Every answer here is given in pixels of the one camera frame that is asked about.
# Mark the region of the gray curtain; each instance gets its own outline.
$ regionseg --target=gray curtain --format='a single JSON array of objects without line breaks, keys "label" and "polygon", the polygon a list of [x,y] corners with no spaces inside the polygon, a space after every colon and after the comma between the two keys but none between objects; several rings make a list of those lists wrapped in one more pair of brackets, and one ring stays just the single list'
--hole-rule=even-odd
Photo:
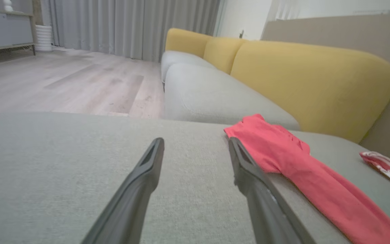
[{"label": "gray curtain", "polygon": [[212,35],[220,0],[48,0],[54,45],[158,62],[169,28]]}]

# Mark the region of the curtain fold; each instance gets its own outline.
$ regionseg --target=curtain fold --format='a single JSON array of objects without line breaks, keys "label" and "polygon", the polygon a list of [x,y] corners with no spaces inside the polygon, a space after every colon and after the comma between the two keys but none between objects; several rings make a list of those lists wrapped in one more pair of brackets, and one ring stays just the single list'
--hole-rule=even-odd
[{"label": "curtain fold", "polygon": [[47,0],[53,43],[158,62],[167,32],[212,35],[220,0]]}]

